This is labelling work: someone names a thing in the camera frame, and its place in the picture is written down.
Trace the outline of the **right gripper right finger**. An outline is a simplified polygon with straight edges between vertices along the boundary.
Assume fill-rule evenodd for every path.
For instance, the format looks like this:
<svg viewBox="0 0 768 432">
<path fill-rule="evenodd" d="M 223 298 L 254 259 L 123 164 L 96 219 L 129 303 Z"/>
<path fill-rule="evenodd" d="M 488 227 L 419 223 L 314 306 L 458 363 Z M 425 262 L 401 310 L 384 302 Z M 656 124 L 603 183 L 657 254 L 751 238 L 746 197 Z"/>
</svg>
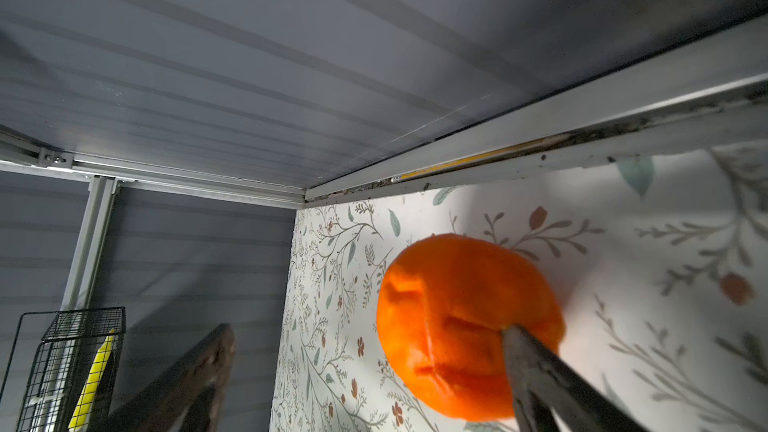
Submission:
<svg viewBox="0 0 768 432">
<path fill-rule="evenodd" d="M 506 374 L 521 431 L 643 431 L 525 328 L 502 333 Z"/>
</svg>

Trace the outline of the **orange fake tangerine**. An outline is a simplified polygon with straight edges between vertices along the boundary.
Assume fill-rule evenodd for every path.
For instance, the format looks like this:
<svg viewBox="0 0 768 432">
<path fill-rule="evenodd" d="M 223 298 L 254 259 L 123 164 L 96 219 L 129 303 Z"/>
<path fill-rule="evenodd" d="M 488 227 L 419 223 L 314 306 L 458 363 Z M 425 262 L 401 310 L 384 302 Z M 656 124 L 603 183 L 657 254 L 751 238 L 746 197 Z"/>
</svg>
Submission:
<svg viewBox="0 0 768 432">
<path fill-rule="evenodd" d="M 515 325 L 552 352 L 566 334 L 544 275 L 499 245 L 431 236 L 405 248 L 384 274 L 376 326 L 386 359 L 420 402 L 449 418 L 514 416 L 502 333 Z"/>
</svg>

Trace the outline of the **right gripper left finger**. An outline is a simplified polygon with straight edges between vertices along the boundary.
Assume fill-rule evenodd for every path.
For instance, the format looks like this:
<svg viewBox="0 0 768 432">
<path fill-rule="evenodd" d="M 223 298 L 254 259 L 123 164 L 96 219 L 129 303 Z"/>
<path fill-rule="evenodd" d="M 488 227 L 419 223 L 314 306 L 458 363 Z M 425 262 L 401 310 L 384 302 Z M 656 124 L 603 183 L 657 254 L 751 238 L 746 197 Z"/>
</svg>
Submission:
<svg viewBox="0 0 768 432">
<path fill-rule="evenodd" d="M 132 400 L 91 431 L 215 431 L 235 357 L 235 335 L 221 323 Z"/>
</svg>

